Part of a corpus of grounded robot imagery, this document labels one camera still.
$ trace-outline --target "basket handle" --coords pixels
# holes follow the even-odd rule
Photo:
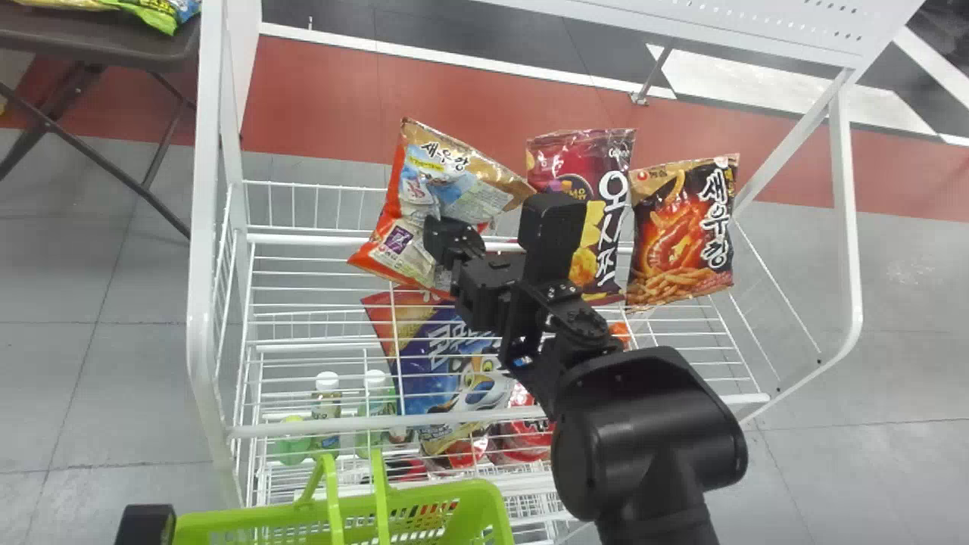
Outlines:
[[[391,545],[391,528],[388,522],[391,513],[387,508],[387,494],[393,489],[387,480],[387,467],[379,448],[370,449],[370,469],[373,474],[374,504],[377,507],[377,538],[380,545]]]
[[[310,474],[309,481],[306,483],[306,488],[303,489],[303,493],[299,496],[299,499],[293,502],[293,508],[311,508],[316,504],[313,501],[313,493],[316,492],[324,475],[327,478],[326,504],[327,518],[329,521],[329,543],[330,545],[343,545],[343,517],[340,515],[340,501],[336,491],[336,461],[333,460],[332,454],[325,452],[316,461],[316,465],[313,467],[313,473]]]

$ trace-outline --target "orange snack bag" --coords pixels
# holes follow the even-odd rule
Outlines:
[[[524,179],[474,147],[404,117],[377,227],[347,263],[446,296],[451,272],[424,249],[424,219],[450,217],[483,230],[533,193]]]
[[[663,305],[734,285],[734,212],[739,155],[631,171],[636,240],[626,303]]]

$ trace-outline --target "blue snack bag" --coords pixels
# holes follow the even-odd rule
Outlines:
[[[395,315],[391,292],[360,302],[388,358],[391,375],[400,376],[404,414],[470,412],[508,405],[515,381],[498,361],[498,341],[468,330],[449,302],[413,288],[394,290]],[[471,438],[484,434],[488,425],[441,424],[422,426],[417,432],[426,456],[443,456],[448,467],[460,468],[474,463],[477,453],[470,449]]]

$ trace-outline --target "white wire shelf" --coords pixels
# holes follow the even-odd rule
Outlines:
[[[339,448],[333,454],[339,467],[340,494],[368,494],[371,492],[369,461],[357,454],[359,437],[379,436],[391,428],[416,430],[429,425],[464,424],[474,429],[475,437],[487,432],[488,453],[474,459],[469,466],[443,470],[429,464],[430,457],[413,440],[403,446],[386,448],[385,457],[389,461],[412,467],[407,479],[392,476],[391,483],[407,488],[442,480],[484,478],[505,496],[516,538],[551,543],[556,535],[571,528],[575,521],[555,494],[548,462],[534,462],[527,455],[520,456],[522,453],[516,453],[516,449],[523,452],[532,449],[510,446],[512,443],[505,441],[502,434],[503,423],[542,418],[544,413],[540,407],[497,406],[467,412],[381,416],[361,413],[360,408],[372,401],[391,399],[406,410],[408,400],[427,395],[408,392],[398,376],[391,377],[395,386],[392,393],[367,389],[363,378],[369,370],[391,373],[393,369],[384,345],[390,343],[400,348],[394,337],[380,337],[373,326],[396,324],[397,328],[416,330],[425,322],[408,317],[407,310],[449,306],[440,301],[372,306],[361,302],[367,296],[394,287],[346,263],[369,236],[368,229],[383,205],[384,187],[275,181],[246,181],[241,187],[248,203],[245,255],[250,263],[243,268],[248,271],[247,275],[237,279],[244,294],[241,305],[244,310],[238,340],[233,418],[228,434],[244,503],[289,502],[305,486],[316,451],[309,447],[304,453],[294,453],[281,449],[280,444],[299,438],[337,435]],[[631,223],[625,222],[621,235],[619,278],[628,275]],[[499,251],[520,251],[514,240],[516,230],[516,214],[504,215],[485,231],[486,243]],[[233,242],[231,233],[223,236]],[[625,326],[630,349],[667,345],[679,350],[713,391],[742,417],[768,402],[778,387],[783,373],[778,370],[782,366],[777,355],[796,350],[813,360],[817,357],[817,345],[738,225],[734,240],[737,285],[732,290],[640,312],[632,312],[623,304],[598,306],[597,310],[610,325]],[[220,246],[227,249],[220,253],[224,258],[220,257],[222,265],[218,270],[224,273],[220,275],[217,293],[225,295],[228,289],[225,286],[233,283],[234,249],[238,243]],[[394,290],[395,294],[409,292],[426,295],[414,289]],[[224,295],[213,310],[229,316]],[[367,311],[376,308],[389,310],[391,318],[371,321]],[[222,329],[227,322],[220,321]],[[434,323],[457,322],[449,319]],[[771,342],[762,343],[760,337],[769,337]],[[221,347],[225,335],[219,338]],[[495,341],[498,337],[481,339]],[[220,348],[220,355],[223,352],[230,351]],[[405,354],[393,359],[406,362],[409,358],[422,357]],[[325,370],[334,371],[340,377],[335,392],[340,398],[342,414],[339,418],[313,420],[311,396],[315,379]],[[436,374],[460,375],[459,372]],[[498,370],[484,374],[496,382],[504,376]],[[459,392],[435,394],[457,396]],[[305,420],[284,421],[290,416]],[[507,455],[499,459],[501,465],[491,461],[498,453]]]

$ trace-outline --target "red snack bag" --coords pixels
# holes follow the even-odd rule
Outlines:
[[[512,389],[509,406],[534,405],[535,398],[521,384]],[[555,424],[547,418],[513,420],[491,427],[488,459],[495,465],[514,465],[548,460]]]
[[[593,305],[622,299],[615,281],[619,227],[629,201],[635,129],[560,131],[526,145],[528,183],[540,192],[566,192],[587,203],[585,225],[569,279]]]
[[[472,469],[485,457],[488,439],[484,430],[472,433],[467,439],[459,439],[436,456],[429,455],[421,446],[421,457],[428,473],[449,474],[456,470]]]
[[[474,147],[404,117],[377,227],[347,263],[446,296],[451,273],[424,249],[424,219],[445,216],[483,230],[533,193],[520,176]]]
[[[628,305],[662,305],[734,285],[728,226],[738,160],[722,155],[630,173],[636,240]]]
[[[633,339],[633,336],[629,333],[629,327],[623,322],[614,322],[609,326],[609,333],[613,337],[618,338],[622,341],[622,349],[629,350],[629,341]]]

